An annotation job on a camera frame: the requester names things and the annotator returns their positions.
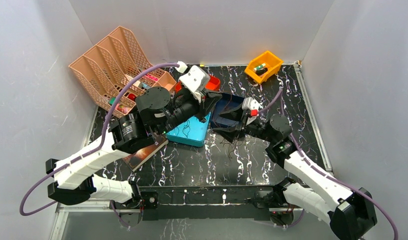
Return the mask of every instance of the green object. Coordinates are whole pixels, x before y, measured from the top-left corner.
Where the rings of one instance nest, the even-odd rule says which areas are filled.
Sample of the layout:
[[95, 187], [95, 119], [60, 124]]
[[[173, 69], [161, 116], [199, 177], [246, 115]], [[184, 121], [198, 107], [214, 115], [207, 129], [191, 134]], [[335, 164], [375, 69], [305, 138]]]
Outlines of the green object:
[[108, 100], [108, 103], [112, 105], [114, 103], [115, 97], [111, 97], [110, 100]]
[[254, 72], [255, 72], [256, 70], [262, 69], [262, 68], [265, 67], [265, 66], [266, 66], [266, 64], [263, 63], [263, 64], [261, 64], [261, 65], [258, 65], [258, 66], [256, 66], [256, 67], [254, 67]]

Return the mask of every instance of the white wall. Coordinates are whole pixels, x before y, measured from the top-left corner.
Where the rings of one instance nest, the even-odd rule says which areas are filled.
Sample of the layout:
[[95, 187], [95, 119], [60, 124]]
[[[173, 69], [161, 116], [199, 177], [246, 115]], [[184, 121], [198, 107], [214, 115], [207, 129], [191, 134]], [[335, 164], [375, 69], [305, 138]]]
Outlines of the white wall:
[[[49, 238], [55, 207], [18, 207], [48, 158], [80, 149], [94, 104], [67, 67], [91, 47], [66, 1], [0, 0], [0, 240]], [[46, 181], [26, 211], [50, 202]]]
[[[408, 239], [408, 0], [337, 0], [303, 61], [335, 176], [368, 189]], [[379, 224], [367, 239], [393, 239]]]
[[95, 44], [121, 25], [153, 63], [247, 64], [266, 50], [302, 60], [333, 0], [70, 0]]

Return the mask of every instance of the book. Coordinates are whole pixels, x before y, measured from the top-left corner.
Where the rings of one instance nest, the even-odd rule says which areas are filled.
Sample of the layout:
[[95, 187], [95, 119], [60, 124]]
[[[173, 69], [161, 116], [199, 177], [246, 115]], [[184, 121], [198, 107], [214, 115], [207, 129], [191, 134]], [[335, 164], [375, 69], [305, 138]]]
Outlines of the book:
[[144, 147], [136, 153], [122, 159], [134, 172], [167, 143], [168, 140], [164, 135], [158, 136], [155, 140], [155, 144]]

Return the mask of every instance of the black wire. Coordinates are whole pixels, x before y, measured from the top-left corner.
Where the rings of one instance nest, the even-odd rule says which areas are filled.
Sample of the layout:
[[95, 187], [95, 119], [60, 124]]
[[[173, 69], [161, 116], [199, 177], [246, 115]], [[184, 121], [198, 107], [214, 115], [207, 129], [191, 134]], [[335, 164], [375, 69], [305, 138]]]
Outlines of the black wire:
[[235, 139], [233, 142], [228, 142], [227, 140], [225, 140], [225, 139], [223, 138], [223, 139], [221, 140], [220, 144], [222, 144], [223, 147], [225, 147], [226, 144], [229, 145], [229, 148], [228, 148], [229, 154], [227, 155], [227, 157], [229, 158], [229, 160], [232, 160], [232, 159], [233, 159], [232, 153], [235, 152], [235, 149], [236, 149], [237, 147], [242, 146], [243, 142], [244, 142], [244, 141], [238, 141], [237, 139]]
[[274, 213], [271, 213], [270, 214], [270, 217], [271, 218], [274, 218], [275, 220], [277, 220], [278, 222], [280, 222], [280, 224], [282, 224], [282, 225], [287, 225], [284, 221], [282, 221], [280, 218], [278, 218], [278, 217], [276, 217], [275, 215], [274, 215]]
[[179, 136], [179, 132], [180, 132], [179, 127], [177, 126], [175, 129], [177, 129], [177, 133], [175, 134], [175, 136]]
[[188, 121], [186, 122], [186, 125], [183, 126], [183, 130], [182, 130], [183, 134], [185, 134], [185, 136], [186, 136], [187, 138], [189, 137], [189, 133], [190, 133], [190, 126], [189, 126], [189, 124], [190, 124], [190, 122], [189, 122], [189, 119], [188, 119]]

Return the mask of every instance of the blue tray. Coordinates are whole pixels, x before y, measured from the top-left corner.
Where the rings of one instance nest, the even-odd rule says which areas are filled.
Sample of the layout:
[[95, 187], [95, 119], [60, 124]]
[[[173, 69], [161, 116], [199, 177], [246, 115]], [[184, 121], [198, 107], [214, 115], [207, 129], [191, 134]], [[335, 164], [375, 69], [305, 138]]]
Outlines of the blue tray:
[[221, 93], [222, 98], [216, 103], [214, 107], [214, 113], [211, 118], [211, 128], [228, 128], [238, 124], [237, 121], [229, 120], [224, 117], [220, 117], [221, 111], [226, 111], [235, 108], [242, 104], [245, 98], [241, 96], [232, 95], [230, 100], [230, 94], [225, 92]]
[[191, 117], [188, 121], [180, 124], [175, 129], [167, 133], [167, 139], [176, 143], [192, 145], [195, 147], [204, 146], [205, 136], [207, 135], [210, 115], [205, 116], [205, 123], [200, 122], [196, 117]]

